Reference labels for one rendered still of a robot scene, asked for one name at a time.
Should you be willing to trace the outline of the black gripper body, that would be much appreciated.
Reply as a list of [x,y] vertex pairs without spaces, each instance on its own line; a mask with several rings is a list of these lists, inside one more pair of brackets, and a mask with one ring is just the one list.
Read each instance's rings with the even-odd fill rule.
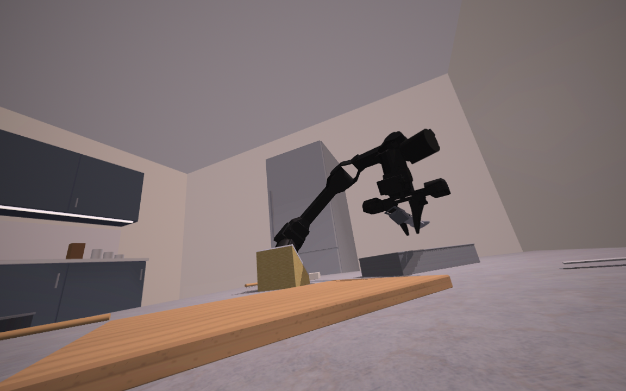
[[[405,169],[407,167],[400,166],[394,167],[384,173],[389,174],[389,176],[397,175],[397,170]],[[389,192],[389,198],[381,200],[379,198],[368,199],[363,202],[362,208],[363,212],[369,213],[370,215],[376,215],[376,213],[381,213],[384,207],[389,207],[392,205],[397,206],[398,203],[407,202],[409,200],[424,198],[427,199],[427,196],[431,195],[434,198],[444,197],[450,194],[449,186],[446,181],[442,178],[433,181],[427,181],[424,183],[425,188],[417,189],[414,191],[414,187],[412,185],[412,181],[410,182],[411,189],[403,189],[397,192]],[[411,196],[411,197],[408,197]],[[398,199],[398,200],[397,200]]]

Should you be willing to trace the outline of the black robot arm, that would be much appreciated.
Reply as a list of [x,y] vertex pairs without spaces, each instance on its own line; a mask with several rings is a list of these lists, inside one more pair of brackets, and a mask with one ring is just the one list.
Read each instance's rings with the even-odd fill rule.
[[[343,161],[335,167],[327,178],[327,185],[316,197],[310,207],[306,208],[303,214],[286,223],[277,233],[274,241],[275,247],[284,247],[293,244],[298,250],[305,242],[306,236],[310,233],[310,224],[316,216],[327,206],[332,198],[354,185],[358,180],[360,172],[365,168],[381,164],[383,173],[394,168],[404,166],[410,161],[414,164],[425,159],[432,154],[438,153],[440,146],[431,129],[424,129],[418,134],[407,139],[402,132],[392,132],[384,142],[377,148],[370,149],[366,153],[356,155],[354,158]],[[341,166],[353,164],[357,169],[357,175],[353,179]],[[383,180],[376,181],[380,195],[388,195],[389,192],[397,192],[403,189],[411,189],[410,182],[413,181],[409,168],[397,170],[397,175],[383,175]]]

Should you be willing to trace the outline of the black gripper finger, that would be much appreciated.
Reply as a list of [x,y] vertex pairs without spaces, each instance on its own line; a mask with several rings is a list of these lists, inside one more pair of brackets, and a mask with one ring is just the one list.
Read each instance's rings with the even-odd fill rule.
[[415,232],[416,234],[419,234],[422,212],[424,210],[424,205],[428,204],[428,201],[424,198],[417,198],[417,199],[409,200],[408,202],[411,208]]
[[[384,211],[390,210],[390,208],[392,208],[393,206],[395,206],[395,205],[392,205],[392,206],[389,206],[389,207],[384,207],[384,208],[383,208],[383,210],[384,210]],[[395,206],[395,207],[397,207],[397,206]],[[399,208],[399,207],[397,207],[397,208]],[[394,211],[396,211],[396,210],[393,208],[392,210],[390,210],[390,211],[388,211],[388,212],[389,212],[389,213],[393,213]],[[406,223],[402,223],[402,224],[400,224],[400,227],[402,227],[403,232],[404,232],[407,236],[409,236],[409,231],[408,231],[407,224],[406,224]]]

